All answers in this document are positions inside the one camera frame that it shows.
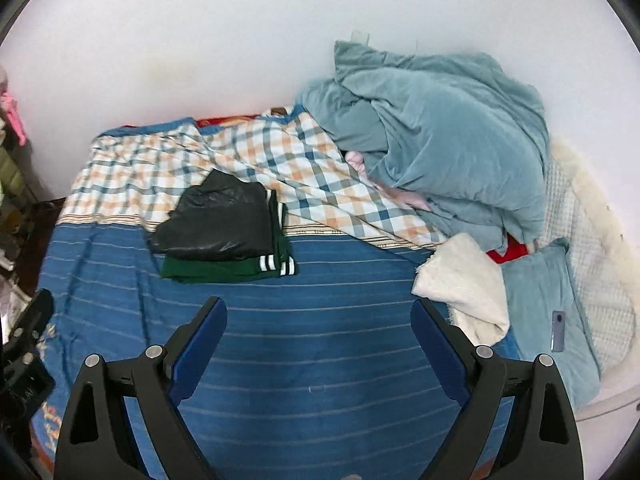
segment red cloth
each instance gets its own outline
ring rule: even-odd
[[[523,256],[527,256],[529,254],[529,250],[527,246],[519,243],[513,236],[507,234],[507,252],[504,253],[504,256],[500,256],[497,251],[489,251],[487,255],[497,264],[503,264],[506,262],[510,262],[511,260],[516,260]]]

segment white towel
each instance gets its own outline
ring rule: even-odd
[[[447,303],[451,323],[474,345],[492,346],[506,335],[502,271],[470,235],[460,233],[444,242],[416,273],[412,292]]]

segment black folded garment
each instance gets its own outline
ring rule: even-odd
[[[269,193],[259,182],[213,170],[182,194],[169,219],[149,235],[149,248],[207,262],[273,254]]]

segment blue gripper pad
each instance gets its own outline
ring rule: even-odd
[[[447,311],[443,303],[434,303],[434,306],[440,312]],[[465,406],[471,398],[466,385],[465,365],[420,301],[411,307],[411,328],[446,396],[461,407]]]
[[[218,299],[175,362],[168,397],[174,406],[191,397],[226,329],[226,305]]]

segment stack of folded clothes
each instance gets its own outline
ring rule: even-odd
[[[148,238],[165,254],[160,276],[183,283],[235,283],[296,273],[283,234],[286,207],[259,182],[213,170],[187,189]]]

